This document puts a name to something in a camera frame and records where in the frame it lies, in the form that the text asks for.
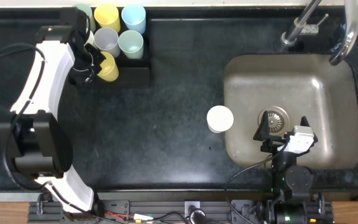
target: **black countertop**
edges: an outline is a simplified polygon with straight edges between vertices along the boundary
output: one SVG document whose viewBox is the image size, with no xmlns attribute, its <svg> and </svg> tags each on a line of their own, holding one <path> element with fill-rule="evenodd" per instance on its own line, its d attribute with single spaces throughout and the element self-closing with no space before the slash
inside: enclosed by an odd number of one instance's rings
<svg viewBox="0 0 358 224">
<path fill-rule="evenodd" d="M 40 26 L 56 23 L 56 11 L 5 9 L 0 13 L 0 48 L 34 44 Z M 213 134 L 206 123 L 208 110 L 224 104 L 223 69 L 244 54 L 330 54 L 341 36 L 343 7 L 319 8 L 311 22 L 330 14 L 320 33 L 283 48 L 280 36 L 301 11 L 148 9 L 150 88 L 78 89 L 66 83 L 63 89 L 58 120 L 73 143 L 73 165 L 84 182 L 99 191 L 222 189 L 243 168 L 227 155 L 224 133 Z M 33 57 L 27 52 L 0 60 L 0 113 L 19 96 Z M 358 94 L 358 41 L 347 61 Z M 1 152 L 0 191 L 17 190 L 5 174 Z M 358 167 L 314 173 L 316 190 L 358 190 Z M 264 170 L 254 169 L 233 188 L 270 190 L 270 182 Z"/>
</svg>

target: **wooden floor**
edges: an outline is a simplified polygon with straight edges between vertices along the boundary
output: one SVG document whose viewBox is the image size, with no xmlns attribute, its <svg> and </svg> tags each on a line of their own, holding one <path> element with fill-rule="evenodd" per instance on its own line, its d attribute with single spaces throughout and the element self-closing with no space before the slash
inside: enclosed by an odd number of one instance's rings
<svg viewBox="0 0 358 224">
<path fill-rule="evenodd" d="M 358 202 L 334 202 L 335 224 L 358 224 Z M 27 202 L 0 202 L 0 224 L 27 222 Z"/>
</svg>

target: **drain strainer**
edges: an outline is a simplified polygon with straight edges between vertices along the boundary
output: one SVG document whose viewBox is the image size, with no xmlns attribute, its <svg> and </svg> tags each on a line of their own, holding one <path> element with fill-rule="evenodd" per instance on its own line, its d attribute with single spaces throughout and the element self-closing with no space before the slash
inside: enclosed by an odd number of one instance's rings
<svg viewBox="0 0 358 224">
<path fill-rule="evenodd" d="M 258 124 L 260 124 L 260 120 L 262 120 L 262 115 L 265 111 L 267 111 L 270 134 L 276 136 L 281 135 L 288 129 L 290 119 L 285 110 L 278 106 L 272 106 L 262 110 L 258 117 Z"/>
</svg>

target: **faucet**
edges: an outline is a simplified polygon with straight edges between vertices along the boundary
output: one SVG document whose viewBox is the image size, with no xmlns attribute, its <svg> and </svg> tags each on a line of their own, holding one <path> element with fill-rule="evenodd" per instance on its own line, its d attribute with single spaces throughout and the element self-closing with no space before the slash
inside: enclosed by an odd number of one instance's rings
<svg viewBox="0 0 358 224">
<path fill-rule="evenodd" d="M 326 14 L 316 25 L 309 25 L 306 22 L 320 2 L 321 0 L 312 0 L 302 12 L 301 16 L 295 18 L 290 30 L 288 32 L 284 32 L 281 36 L 281 40 L 285 45 L 295 45 L 296 38 L 299 35 L 316 35 L 318 33 L 319 25 L 328 17 L 328 14 Z M 340 46 L 329 58 L 329 63 L 331 65 L 339 64 L 339 62 L 341 62 L 349 54 L 358 34 L 357 0 L 344 0 L 344 4 L 346 13 L 346 34 Z"/>
</svg>

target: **sink basin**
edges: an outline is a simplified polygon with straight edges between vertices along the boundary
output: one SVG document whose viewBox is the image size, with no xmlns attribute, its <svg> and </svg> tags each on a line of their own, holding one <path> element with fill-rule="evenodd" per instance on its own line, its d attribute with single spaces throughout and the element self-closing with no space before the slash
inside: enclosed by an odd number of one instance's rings
<svg viewBox="0 0 358 224">
<path fill-rule="evenodd" d="M 224 104 L 234 115 L 226 131 L 231 159 L 249 166 L 264 160 L 252 140 L 261 114 L 270 133 L 283 136 L 306 116 L 319 142 L 298 158 L 314 169 L 351 169 L 358 164 L 358 103 L 351 67 L 332 66 L 329 55 L 243 55 L 224 70 Z"/>
</svg>

